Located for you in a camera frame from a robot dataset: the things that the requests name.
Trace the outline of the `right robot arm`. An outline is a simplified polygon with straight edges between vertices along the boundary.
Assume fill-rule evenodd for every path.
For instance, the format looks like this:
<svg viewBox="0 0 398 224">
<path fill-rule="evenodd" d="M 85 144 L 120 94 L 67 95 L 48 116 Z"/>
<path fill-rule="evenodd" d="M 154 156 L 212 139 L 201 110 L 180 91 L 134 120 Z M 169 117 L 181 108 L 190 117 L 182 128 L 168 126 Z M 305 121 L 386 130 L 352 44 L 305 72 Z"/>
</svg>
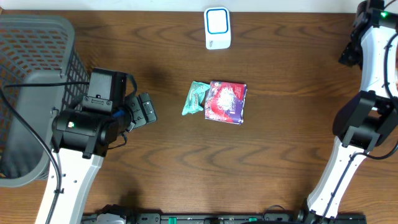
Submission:
<svg viewBox="0 0 398 224">
<path fill-rule="evenodd" d="M 357 95 L 336 114 L 333 150 L 319 183 L 299 211 L 297 223 L 365 223 L 362 215 L 338 215 L 351 179 L 366 158 L 384 160 L 371 151 L 397 127 L 397 14 L 387 3 L 366 0 L 358 5 L 351 40 L 339 63 L 359 66 L 361 86 Z"/>
</svg>

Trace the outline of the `teal wipes packet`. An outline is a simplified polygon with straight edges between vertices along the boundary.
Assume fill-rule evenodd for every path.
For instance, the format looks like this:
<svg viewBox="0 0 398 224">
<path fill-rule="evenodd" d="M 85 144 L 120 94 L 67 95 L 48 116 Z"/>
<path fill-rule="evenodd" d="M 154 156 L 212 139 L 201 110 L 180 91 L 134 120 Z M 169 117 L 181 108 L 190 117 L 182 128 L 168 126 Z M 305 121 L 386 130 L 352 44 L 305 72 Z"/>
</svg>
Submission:
<svg viewBox="0 0 398 224">
<path fill-rule="evenodd" d="M 187 99 L 185 101 L 182 115 L 195 114 L 203 111 L 201 106 L 205 99 L 206 92 L 210 89 L 210 85 L 202 82 L 193 81 L 188 91 Z"/>
</svg>

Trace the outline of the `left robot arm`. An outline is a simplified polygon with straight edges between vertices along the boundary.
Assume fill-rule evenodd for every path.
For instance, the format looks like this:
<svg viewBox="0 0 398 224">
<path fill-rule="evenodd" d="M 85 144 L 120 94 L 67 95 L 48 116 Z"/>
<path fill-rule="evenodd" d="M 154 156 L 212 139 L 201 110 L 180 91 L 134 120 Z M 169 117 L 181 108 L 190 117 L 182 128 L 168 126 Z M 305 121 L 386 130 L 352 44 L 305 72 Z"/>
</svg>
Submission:
<svg viewBox="0 0 398 224">
<path fill-rule="evenodd" d="M 80 223 L 110 145 L 156 120 L 148 93 L 128 95 L 110 114 L 65 110 L 57 116 L 53 122 L 55 166 L 49 170 L 36 223 Z"/>
</svg>

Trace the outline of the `purple red snack packet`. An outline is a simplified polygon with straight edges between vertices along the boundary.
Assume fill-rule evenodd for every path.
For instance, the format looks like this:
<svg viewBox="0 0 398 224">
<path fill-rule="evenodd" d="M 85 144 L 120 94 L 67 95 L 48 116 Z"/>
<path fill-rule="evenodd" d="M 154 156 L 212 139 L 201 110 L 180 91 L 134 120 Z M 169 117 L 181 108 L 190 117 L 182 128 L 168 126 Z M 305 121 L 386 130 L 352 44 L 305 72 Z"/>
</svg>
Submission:
<svg viewBox="0 0 398 224">
<path fill-rule="evenodd" d="M 205 119 L 242 124 L 247 90 L 243 83 L 212 81 L 205 100 Z"/>
</svg>

